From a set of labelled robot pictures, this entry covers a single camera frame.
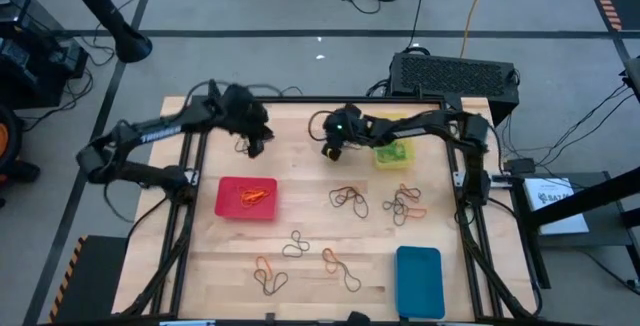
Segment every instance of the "red tray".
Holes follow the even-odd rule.
[[[259,204],[243,208],[240,200],[242,189],[262,187],[269,190],[269,196]],[[272,178],[223,177],[218,184],[216,215],[232,219],[273,220],[276,216],[278,182]]]

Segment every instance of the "concrete floor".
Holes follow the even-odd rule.
[[[80,0],[38,1],[68,29],[89,30],[97,24]],[[362,7],[375,6],[359,1]],[[433,37],[415,42],[432,54],[457,56],[462,40],[439,31],[464,29],[471,2],[424,0],[418,29],[433,31]],[[123,9],[127,20],[132,20],[137,3]],[[108,89],[117,93],[107,129],[121,118],[156,117],[165,96],[183,95],[211,77],[282,88],[297,85],[306,95],[364,95],[387,75],[393,53],[408,42],[408,37],[365,37],[364,30],[410,30],[416,4],[417,0],[398,0],[382,5],[376,15],[363,15],[340,0],[149,0],[142,30],[307,31],[299,37],[285,37],[286,33],[282,37],[154,37],[153,54],[140,63],[124,66],[112,61],[90,67],[96,80],[93,92],[75,110],[52,116],[25,136],[24,158],[41,166],[40,179],[3,191],[8,204],[0,210],[0,324],[16,325],[25,318],[76,178],[74,155],[90,139]],[[327,37],[326,30],[343,30],[343,34],[355,30],[355,36]],[[518,147],[552,143],[620,84],[617,74],[623,67],[612,40],[580,33],[571,38],[556,32],[607,31],[593,0],[480,0],[472,30],[548,32],[536,39],[526,32],[521,38],[495,34],[496,38],[471,38],[467,44],[466,57],[513,62],[522,74],[521,103],[513,114],[513,140]],[[110,39],[99,42],[109,44]],[[625,39],[624,44],[630,55],[640,53],[640,40]],[[92,53],[103,57],[99,51]],[[596,114],[585,129],[603,115]],[[629,100],[602,129],[567,149],[551,169],[607,170],[616,175],[637,166],[640,135],[628,128],[630,120],[638,117],[637,103]],[[149,148],[136,150],[132,157],[147,160]],[[129,230],[130,225],[105,207],[101,192],[100,187],[84,188],[68,238],[59,250],[62,256],[40,321],[46,319],[76,239],[85,234],[125,236]],[[115,184],[110,192],[116,207],[132,217],[137,188]],[[632,201],[626,200],[625,207],[633,208]],[[623,278],[634,276],[624,250],[608,248],[595,254]],[[544,256],[553,285],[543,291],[544,317],[607,325],[637,323],[637,296],[583,255],[549,251]]]

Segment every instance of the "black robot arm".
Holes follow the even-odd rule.
[[[459,136],[451,133],[451,123],[456,122]],[[466,206],[483,206],[487,203],[491,179],[484,170],[484,154],[487,152],[486,138],[490,129],[489,122],[480,115],[463,111],[435,110],[419,113],[415,116],[391,121],[363,115],[352,104],[330,112],[323,128],[326,134],[322,154],[333,161],[341,155],[345,143],[369,147],[385,146],[394,140],[421,135],[440,137],[458,150],[465,159],[465,178],[457,192],[459,203]],[[475,242],[469,224],[461,223],[462,244],[485,273],[487,280],[495,287],[505,306],[514,318],[533,318],[520,302],[511,294],[500,276],[482,253]]]
[[[125,180],[145,186],[160,186],[175,200],[189,182],[178,166],[159,169],[127,161],[136,147],[179,133],[205,133],[222,128],[248,139],[249,157],[258,156],[264,142],[273,138],[266,126],[266,109],[251,92],[239,85],[229,85],[223,95],[216,83],[208,83],[209,95],[204,101],[192,102],[178,113],[157,119],[130,124],[119,121],[111,132],[100,136],[84,147],[76,156],[80,169],[90,183],[107,184]]]

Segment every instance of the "blue tray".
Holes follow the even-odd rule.
[[[400,246],[396,250],[396,309],[403,317],[444,318],[440,251]]]

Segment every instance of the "wooden tabletop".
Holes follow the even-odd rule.
[[[162,113],[177,112],[183,98],[165,99]],[[395,250],[402,245],[434,247],[442,254],[446,320],[473,320],[473,310],[458,225],[453,220],[455,202],[445,144],[435,136],[412,138],[414,165],[405,170],[380,171],[369,149],[345,150],[338,162],[320,154],[321,142],[311,140],[307,122],[317,110],[334,110],[340,104],[278,103],[265,105],[275,139],[258,158],[250,160],[234,151],[237,136],[214,130],[200,178],[195,222],[184,280],[179,316],[182,318],[263,319],[275,312],[278,320],[345,320],[351,311],[372,320],[398,319],[394,303]],[[436,108],[428,104],[361,104],[367,114],[413,115]],[[490,119],[486,99],[463,99],[466,111]],[[321,135],[322,117],[314,133]],[[485,168],[497,171],[496,140],[492,134]],[[177,164],[182,137],[154,144],[150,165]],[[193,143],[192,157],[195,158]],[[218,182],[223,176],[272,177],[278,181],[277,218],[272,222],[238,221],[214,213]],[[409,219],[398,227],[392,212],[382,209],[400,183],[418,187],[417,207],[428,210],[423,219]],[[329,191],[354,186],[369,205],[366,219],[350,205],[334,208]],[[137,217],[163,196],[160,190],[143,191]],[[492,190],[491,197],[511,206],[508,191]],[[140,224],[125,258],[114,312],[126,308],[158,267],[169,207],[161,207]],[[533,311],[535,300],[515,221],[498,207],[485,206],[487,233],[498,274],[524,307]],[[287,258],[282,248],[299,230],[311,249],[301,258]],[[350,272],[362,282],[355,293],[345,287],[340,270],[325,270],[322,250],[332,248]],[[267,258],[274,273],[286,272],[288,282],[273,296],[265,296],[254,280],[257,256]],[[491,315],[486,280],[480,269],[484,313]],[[163,310],[168,310],[173,272],[167,278]]]

